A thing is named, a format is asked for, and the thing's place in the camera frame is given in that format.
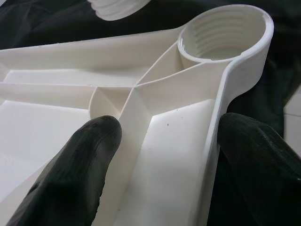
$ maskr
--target circular opening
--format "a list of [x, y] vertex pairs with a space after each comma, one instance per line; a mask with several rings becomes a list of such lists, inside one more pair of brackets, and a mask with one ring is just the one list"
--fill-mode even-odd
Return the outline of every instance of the circular opening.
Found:
[[179, 51], [195, 62], [232, 60], [261, 39], [266, 29], [264, 14], [248, 5], [209, 10], [183, 29]]

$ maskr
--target flat plastic surface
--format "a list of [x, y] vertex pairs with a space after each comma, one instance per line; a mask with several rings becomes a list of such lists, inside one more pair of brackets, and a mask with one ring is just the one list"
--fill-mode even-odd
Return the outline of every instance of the flat plastic surface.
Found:
[[[30, 108], [39, 104], [45, 111], [49, 105], [56, 110], [62, 109], [62, 112], [72, 109], [64, 119], [73, 111], [84, 112], [87, 120], [105, 114], [119, 118], [123, 138], [109, 166], [101, 205], [93, 225], [124, 225], [127, 220], [131, 225], [141, 225], [143, 220], [151, 225], [151, 216], [146, 214], [148, 211], [156, 216], [158, 225], [168, 222], [174, 225], [206, 224], [218, 156], [216, 131], [219, 117], [233, 98], [249, 90], [259, 80], [273, 34], [271, 18], [256, 7], [226, 6], [210, 10], [206, 15], [223, 15], [231, 8], [250, 12], [250, 16], [258, 21], [257, 29], [250, 27], [256, 39], [250, 39], [250, 48], [233, 59], [220, 60], [229, 56], [224, 54], [225, 49], [233, 51], [232, 45], [226, 42], [215, 49], [213, 60], [186, 64], [187, 57], [183, 57], [177, 49], [183, 27], [0, 51], [3, 80], [0, 83], [0, 97], [4, 100], [1, 106], [19, 101], [21, 105], [26, 102]], [[183, 116], [182, 121], [177, 109], [189, 119], [185, 121], [186, 116]], [[52, 113], [52, 117], [60, 115], [61, 112]], [[47, 117], [43, 119], [52, 123]], [[11, 120], [7, 126], [15, 124], [26, 128], [25, 125], [28, 125], [26, 117], [16, 122]], [[80, 117], [72, 122], [72, 125], [65, 124], [68, 131], [75, 131], [75, 124], [79, 127], [84, 123]], [[40, 130], [47, 129], [42, 122], [40, 125]], [[51, 131], [60, 134], [59, 129]], [[59, 151], [61, 147], [54, 146], [50, 135], [47, 138], [43, 145], [49, 150]], [[36, 139], [39, 137], [32, 138], [31, 142], [38, 143]], [[31, 148], [29, 146], [24, 152], [30, 152]], [[156, 149], [151, 156], [149, 149]], [[194, 162], [189, 166], [188, 162], [192, 159]], [[153, 165], [154, 162], [162, 164], [161, 175], [158, 174], [159, 166], [143, 168], [143, 165]], [[172, 168], [179, 167], [180, 162], [183, 165], [175, 175]], [[23, 177], [25, 185], [29, 176], [28, 172]], [[142, 183], [141, 179], [148, 180], [150, 186], [130, 187], [131, 184]], [[179, 190], [175, 189], [178, 183], [183, 184]], [[0, 209], [5, 208], [9, 199], [20, 197], [15, 193], [19, 194], [21, 187], [16, 190], [10, 188], [11, 193], [0, 203]], [[166, 192], [165, 200], [152, 198], [158, 190]], [[144, 200], [140, 200], [141, 194], [146, 197]], [[173, 213], [168, 212], [168, 207], [175, 205], [175, 213], [185, 210], [180, 215], [182, 221], [175, 222]], [[156, 211], [164, 206], [165, 215]], [[137, 210], [145, 211], [141, 218], [135, 218]], [[1, 215], [3, 222], [11, 215], [12, 212]]]

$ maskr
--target black cloth background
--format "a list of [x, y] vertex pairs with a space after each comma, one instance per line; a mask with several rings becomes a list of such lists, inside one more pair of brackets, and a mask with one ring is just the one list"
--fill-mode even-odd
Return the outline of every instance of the black cloth background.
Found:
[[[0, 49], [171, 29], [208, 9], [228, 4], [258, 6], [275, 23], [262, 78], [250, 91], [233, 100], [228, 112], [253, 117], [283, 136], [283, 108], [301, 82], [298, 0], [153, 0], [135, 14], [111, 22], [99, 19], [86, 0], [7, 0], [0, 7]], [[257, 225], [222, 152], [208, 225]]]

